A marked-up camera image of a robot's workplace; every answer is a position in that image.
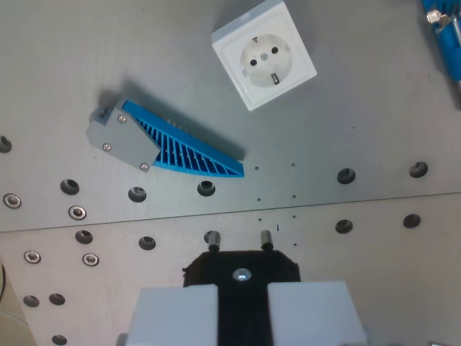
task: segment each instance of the blue ribbed part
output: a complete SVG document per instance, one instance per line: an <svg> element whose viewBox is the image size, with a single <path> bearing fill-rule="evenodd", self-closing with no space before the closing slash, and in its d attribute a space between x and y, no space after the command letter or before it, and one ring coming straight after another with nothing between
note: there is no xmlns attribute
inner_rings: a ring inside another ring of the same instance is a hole
<svg viewBox="0 0 461 346"><path fill-rule="evenodd" d="M168 124L136 103L127 101L122 108L160 147L154 166L211 177L245 176L242 163Z"/></svg>

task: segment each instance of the white electrical outlet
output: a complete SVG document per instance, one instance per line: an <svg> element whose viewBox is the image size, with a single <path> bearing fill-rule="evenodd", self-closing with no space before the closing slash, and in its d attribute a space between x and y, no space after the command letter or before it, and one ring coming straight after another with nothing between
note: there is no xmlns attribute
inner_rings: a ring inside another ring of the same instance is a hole
<svg viewBox="0 0 461 346"><path fill-rule="evenodd" d="M249 110L317 75L283 0L266 0L211 38Z"/></svg>

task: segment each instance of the metal table surface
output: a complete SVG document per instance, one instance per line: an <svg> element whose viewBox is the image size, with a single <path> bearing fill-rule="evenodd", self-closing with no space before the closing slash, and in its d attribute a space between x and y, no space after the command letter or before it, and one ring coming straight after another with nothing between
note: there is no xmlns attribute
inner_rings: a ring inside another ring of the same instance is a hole
<svg viewBox="0 0 461 346"><path fill-rule="evenodd" d="M287 0L318 75L249 112L210 35L258 3L3 1L0 135L13 150L0 194L23 204L0 207L0 231L461 191L461 113L419 1ZM122 94L241 160L246 177L212 179L204 198L207 178L144 174L91 147L91 112ZM417 161L421 179L408 175ZM340 185L346 167L357 178ZM68 178L79 194L60 191ZM127 198L134 186L145 202ZM87 218L69 218L71 205Z"/></svg>
<svg viewBox="0 0 461 346"><path fill-rule="evenodd" d="M249 112L210 35L259 2L0 0L0 136L13 145L0 195L22 199L0 205L0 257L18 297L40 300L23 306L38 346L55 334L121 345L139 290L181 285L205 232L223 250L258 249L263 229L303 281L347 282L373 346L461 343L460 103L422 6L287 0L318 75ZM91 147L91 112L121 95L241 160L246 177L214 178L204 198L208 178L145 174ZM429 165L420 179L417 161ZM347 167L357 178L340 185ZM80 192L64 194L63 179ZM136 186L142 203L127 196ZM88 216L71 219L72 205ZM411 230L410 213L422 218ZM341 219L351 233L334 231ZM92 243L75 240L82 229ZM82 263L88 252L98 266Z"/></svg>

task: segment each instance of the blue plastic part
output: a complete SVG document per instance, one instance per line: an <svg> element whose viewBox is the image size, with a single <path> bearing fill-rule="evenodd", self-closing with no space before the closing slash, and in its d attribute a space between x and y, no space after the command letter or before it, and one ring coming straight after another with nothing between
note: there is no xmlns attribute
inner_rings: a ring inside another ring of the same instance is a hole
<svg viewBox="0 0 461 346"><path fill-rule="evenodd" d="M422 0L426 12L431 9L438 9L442 13L450 11L461 4L460 0ZM447 25L442 32L437 35L439 47L447 66L448 74L455 81L461 81L461 47L457 41L455 29L452 25Z"/></svg>
<svg viewBox="0 0 461 346"><path fill-rule="evenodd" d="M242 163L184 133L136 103L127 101L122 109L143 126L161 148L154 166L209 177L244 177Z"/></svg>

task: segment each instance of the bolt head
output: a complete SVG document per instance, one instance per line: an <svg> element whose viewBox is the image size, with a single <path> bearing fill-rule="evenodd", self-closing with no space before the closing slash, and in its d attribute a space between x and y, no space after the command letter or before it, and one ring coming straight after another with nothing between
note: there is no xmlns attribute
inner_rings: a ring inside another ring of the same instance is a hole
<svg viewBox="0 0 461 346"><path fill-rule="evenodd" d="M246 268L239 268L232 273L234 280L243 282L251 279L251 272Z"/></svg>

